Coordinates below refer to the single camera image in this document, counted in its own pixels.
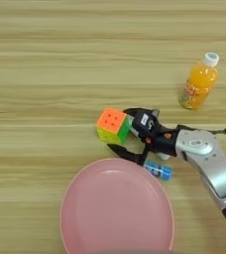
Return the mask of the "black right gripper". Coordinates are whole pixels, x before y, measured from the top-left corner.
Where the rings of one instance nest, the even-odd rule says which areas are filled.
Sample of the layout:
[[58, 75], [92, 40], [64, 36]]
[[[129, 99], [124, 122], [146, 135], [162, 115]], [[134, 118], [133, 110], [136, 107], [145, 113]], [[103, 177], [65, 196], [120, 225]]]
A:
[[[147, 108], [127, 108], [124, 113], [134, 117], [138, 112], [145, 112], [158, 117], [160, 114], [159, 109]], [[145, 164], [149, 150], [154, 153], [163, 153], [169, 156], [176, 156], [176, 140], [179, 130], [163, 128], [161, 130], [153, 131], [149, 135], [142, 138], [145, 143], [145, 148], [141, 154], [135, 154], [128, 151], [125, 147], [116, 144], [108, 144], [108, 147], [120, 158], [134, 162], [140, 166]]]

